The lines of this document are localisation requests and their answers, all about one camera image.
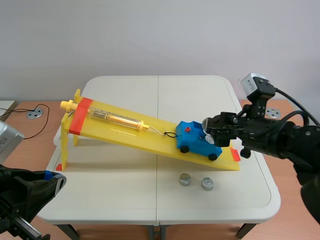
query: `white wall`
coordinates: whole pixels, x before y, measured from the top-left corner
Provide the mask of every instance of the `white wall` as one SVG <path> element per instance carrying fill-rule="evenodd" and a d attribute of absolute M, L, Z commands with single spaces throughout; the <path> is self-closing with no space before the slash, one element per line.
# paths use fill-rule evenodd
<path fill-rule="evenodd" d="M 235 84 L 258 72 L 320 118 L 319 11 L 319 0 L 0 0 L 0 99 L 69 99 L 97 76 Z"/>

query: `yellow stand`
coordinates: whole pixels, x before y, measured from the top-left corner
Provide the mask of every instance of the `yellow stand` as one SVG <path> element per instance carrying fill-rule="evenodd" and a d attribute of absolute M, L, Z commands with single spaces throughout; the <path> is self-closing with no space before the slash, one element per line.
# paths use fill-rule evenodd
<path fill-rule="evenodd" d="M 80 96 L 80 89 L 78 89 L 74 95 L 74 103 L 78 104 L 82 98 L 83 97 Z M 164 121 L 98 101 L 92 101 L 90 107 L 144 121 L 145 124 L 154 127 L 160 132 L 176 132 L 176 123 Z M 73 118 L 74 114 L 69 116 L 69 114 L 66 113 L 61 121 L 61 167 L 60 169 L 57 169 L 60 171 L 64 171 L 67 166 L 68 133 Z M 192 152 L 181 153 L 177 148 L 175 138 L 161 136 L 156 132 L 148 131 L 146 129 L 138 131 L 134 128 L 99 120 L 90 115 L 85 117 L 80 135 L 209 167 L 225 170 L 239 170 L 239 164 L 237 161 L 234 161 L 230 147 L 223 148 L 219 158 L 215 161 L 210 161 L 208 157 Z M 77 145 L 78 138 L 77 135 L 73 135 L 74 146 Z"/>

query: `wooden table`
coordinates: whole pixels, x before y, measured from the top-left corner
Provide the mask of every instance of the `wooden table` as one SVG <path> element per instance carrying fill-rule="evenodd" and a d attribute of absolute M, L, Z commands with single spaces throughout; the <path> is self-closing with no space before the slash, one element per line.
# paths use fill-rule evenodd
<path fill-rule="evenodd" d="M 37 104 L 44 103 L 50 107 L 50 116 L 46 128 L 38 136 L 23 140 L 9 156 L 4 165 L 10 168 L 22 168 L 32 171 L 45 170 L 56 148 L 53 138 L 59 128 L 64 111 L 60 102 L 22 102 L 17 108 L 32 109 Z M 277 107 L 283 115 L 293 108 L 287 100 L 270 100 L 269 106 Z M 24 133 L 25 137 L 32 136 L 43 127 L 44 116 L 29 120 L 26 113 L 13 113 L 6 123 Z M 299 117 L 293 118 L 301 123 Z M 309 214 L 300 197 L 300 185 L 292 163 L 285 159 L 264 156 L 281 195 L 281 208 L 278 214 L 268 222 L 256 226 L 244 239 L 246 240 L 314 240 L 320 236 L 320 226 Z M 43 234 L 51 234 L 51 239 L 69 240 L 56 226 L 47 224 L 37 217 L 32 225 Z M 235 240 L 235 233 L 240 224 L 193 224 L 173 225 L 167 229 L 167 240 Z M 135 225 L 79 225 L 75 226 L 82 240 L 121 239 L 147 240 L 147 230 Z M 3 240 L 13 240 L 9 234 L 0 236 Z"/>

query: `metal disc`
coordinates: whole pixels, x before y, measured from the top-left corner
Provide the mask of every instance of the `metal disc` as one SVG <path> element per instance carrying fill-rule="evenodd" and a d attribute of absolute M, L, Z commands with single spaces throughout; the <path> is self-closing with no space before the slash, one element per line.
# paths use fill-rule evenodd
<path fill-rule="evenodd" d="M 212 136 L 205 135 L 205 140 L 206 140 L 209 144 L 215 144 L 215 140 L 212 138 Z"/>
<path fill-rule="evenodd" d="M 210 177 L 205 177 L 201 182 L 203 190 L 210 191 L 214 188 L 214 182 Z"/>
<path fill-rule="evenodd" d="M 37 119 L 38 117 L 42 116 L 44 114 L 44 110 L 42 108 L 36 108 L 34 111 L 29 111 L 26 114 L 26 117 L 28 119 Z"/>
<path fill-rule="evenodd" d="M 281 112 L 279 109 L 276 108 L 267 108 L 265 111 L 265 115 L 272 119 L 278 119 L 281 117 Z"/>
<path fill-rule="evenodd" d="M 189 184 L 190 184 L 190 182 L 191 182 L 191 177 L 190 177 L 190 175 L 189 174 L 187 174 L 187 173 L 182 173 L 181 175 L 180 175 L 180 184 L 182 185 L 182 186 L 189 186 Z"/>

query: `black wheel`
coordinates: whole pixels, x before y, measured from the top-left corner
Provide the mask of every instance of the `black wheel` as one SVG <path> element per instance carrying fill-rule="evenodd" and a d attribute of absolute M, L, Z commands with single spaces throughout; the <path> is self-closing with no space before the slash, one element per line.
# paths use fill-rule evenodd
<path fill-rule="evenodd" d="M 210 154 L 208 158 L 210 161 L 214 161 L 214 160 L 217 160 L 218 156 L 216 154 Z"/>
<path fill-rule="evenodd" d="M 182 152 L 183 154 L 188 153 L 189 152 L 189 147 L 188 146 L 180 147 L 180 152 Z"/>
<path fill-rule="evenodd" d="M 243 158 L 245 158 L 245 159 L 250 158 L 250 156 L 251 156 L 250 149 L 244 147 L 244 148 L 240 151 L 240 156 L 243 157 Z"/>

